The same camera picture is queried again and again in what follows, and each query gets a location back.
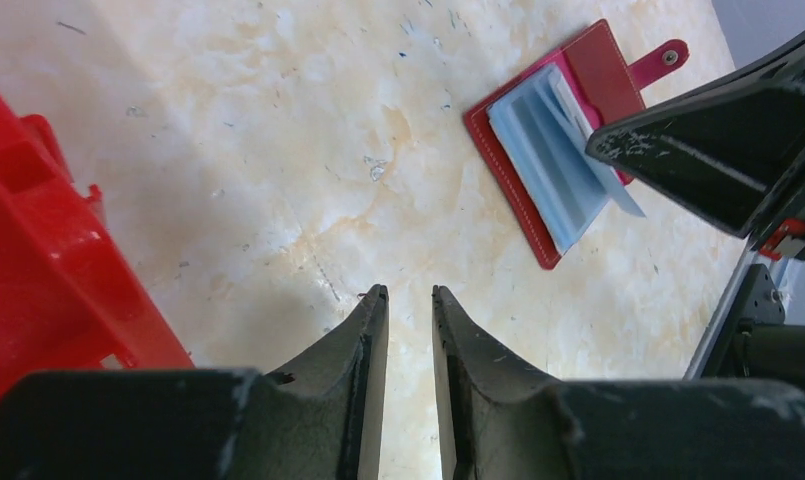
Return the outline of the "red leather card holder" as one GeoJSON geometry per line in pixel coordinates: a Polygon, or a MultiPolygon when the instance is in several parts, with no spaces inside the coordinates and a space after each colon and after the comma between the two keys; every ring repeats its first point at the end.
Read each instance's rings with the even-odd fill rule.
{"type": "Polygon", "coordinates": [[[556,267],[603,207],[642,218],[631,177],[585,152],[602,126],[642,111],[642,89],[681,68],[670,39],[627,63],[600,19],[467,110],[463,122],[539,265],[556,267]]]}

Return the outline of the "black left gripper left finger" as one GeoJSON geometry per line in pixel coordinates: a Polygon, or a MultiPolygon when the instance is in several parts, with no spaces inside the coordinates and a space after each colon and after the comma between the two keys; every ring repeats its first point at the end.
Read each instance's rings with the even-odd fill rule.
{"type": "Polygon", "coordinates": [[[0,479],[374,479],[389,294],[269,373],[43,371],[0,399],[0,479]]]}

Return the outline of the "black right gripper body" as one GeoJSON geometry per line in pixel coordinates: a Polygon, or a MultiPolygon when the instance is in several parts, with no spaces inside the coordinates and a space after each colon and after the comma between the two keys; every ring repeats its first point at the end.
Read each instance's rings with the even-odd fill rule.
{"type": "Polygon", "coordinates": [[[784,137],[779,180],[751,234],[752,248],[771,259],[805,260],[805,30],[764,58],[760,80],[781,94],[771,116],[784,137]]]}

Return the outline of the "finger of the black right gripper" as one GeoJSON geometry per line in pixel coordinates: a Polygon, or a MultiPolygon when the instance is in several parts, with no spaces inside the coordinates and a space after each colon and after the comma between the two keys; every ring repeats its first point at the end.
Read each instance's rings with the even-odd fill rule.
{"type": "Polygon", "coordinates": [[[587,153],[717,229],[746,238],[769,208],[784,134],[770,83],[713,98],[676,98],[590,137],[587,153]]]}

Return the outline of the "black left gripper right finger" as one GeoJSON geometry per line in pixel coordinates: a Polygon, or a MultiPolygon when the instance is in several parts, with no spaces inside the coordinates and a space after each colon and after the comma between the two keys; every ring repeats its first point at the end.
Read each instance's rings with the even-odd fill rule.
{"type": "Polygon", "coordinates": [[[771,380],[563,381],[432,292],[447,479],[805,479],[805,395],[771,380]]]}

